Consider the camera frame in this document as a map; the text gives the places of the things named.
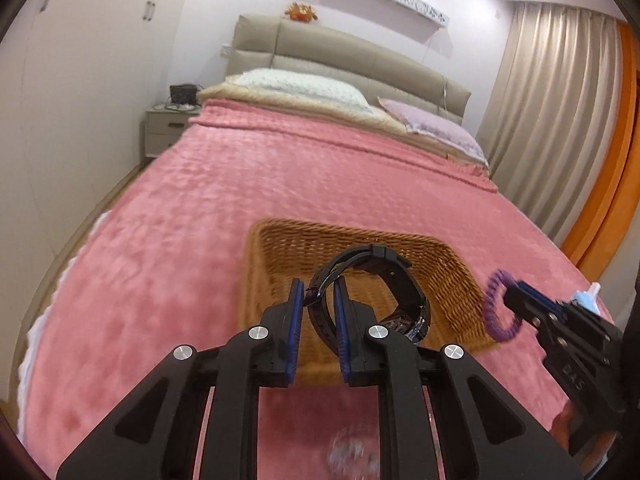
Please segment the right hand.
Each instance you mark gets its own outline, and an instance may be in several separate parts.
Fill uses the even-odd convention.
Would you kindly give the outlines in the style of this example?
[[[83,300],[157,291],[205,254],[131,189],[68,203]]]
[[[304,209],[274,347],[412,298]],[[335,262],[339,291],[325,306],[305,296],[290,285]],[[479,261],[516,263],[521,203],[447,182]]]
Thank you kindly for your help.
[[[549,430],[552,437],[556,442],[568,450],[570,445],[570,427],[576,422],[577,415],[574,409],[573,403],[567,401],[562,411],[559,412],[553,419],[551,429]],[[611,448],[616,438],[615,431],[607,431],[604,434],[596,437],[596,440],[590,445],[590,450],[584,458],[584,463],[587,462],[600,462],[605,453]]]

